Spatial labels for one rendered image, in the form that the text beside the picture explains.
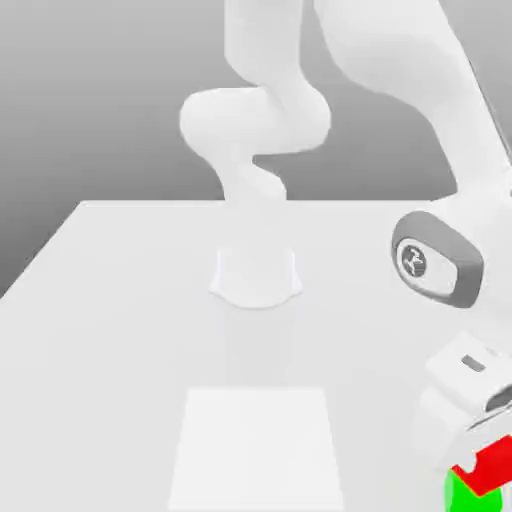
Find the small red cube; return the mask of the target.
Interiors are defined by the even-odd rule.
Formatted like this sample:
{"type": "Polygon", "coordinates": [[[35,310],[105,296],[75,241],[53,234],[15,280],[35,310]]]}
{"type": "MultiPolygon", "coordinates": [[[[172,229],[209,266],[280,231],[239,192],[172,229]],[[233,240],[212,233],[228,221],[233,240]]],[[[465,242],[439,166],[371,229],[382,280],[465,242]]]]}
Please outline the small red cube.
{"type": "Polygon", "coordinates": [[[478,451],[471,472],[459,465],[451,470],[478,497],[500,489],[512,482],[512,436],[504,436],[478,451]]]}

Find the small green cube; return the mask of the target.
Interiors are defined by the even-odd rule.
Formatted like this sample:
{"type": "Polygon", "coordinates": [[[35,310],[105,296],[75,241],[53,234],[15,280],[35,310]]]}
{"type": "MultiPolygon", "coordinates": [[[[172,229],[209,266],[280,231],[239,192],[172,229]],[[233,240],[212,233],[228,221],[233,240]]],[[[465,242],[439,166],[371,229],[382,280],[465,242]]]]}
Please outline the small green cube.
{"type": "Polygon", "coordinates": [[[484,496],[477,496],[452,470],[444,481],[444,512],[502,512],[503,498],[500,489],[484,496]]]}

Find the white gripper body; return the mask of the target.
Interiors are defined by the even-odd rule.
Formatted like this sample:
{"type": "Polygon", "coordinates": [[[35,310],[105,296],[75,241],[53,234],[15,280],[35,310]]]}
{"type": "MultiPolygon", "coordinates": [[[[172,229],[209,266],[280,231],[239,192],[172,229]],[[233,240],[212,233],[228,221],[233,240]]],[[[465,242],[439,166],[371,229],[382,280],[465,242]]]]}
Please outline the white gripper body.
{"type": "Polygon", "coordinates": [[[512,434],[512,386],[470,409],[430,386],[419,397],[411,444],[432,467],[444,472],[475,469],[477,453],[512,434]]]}

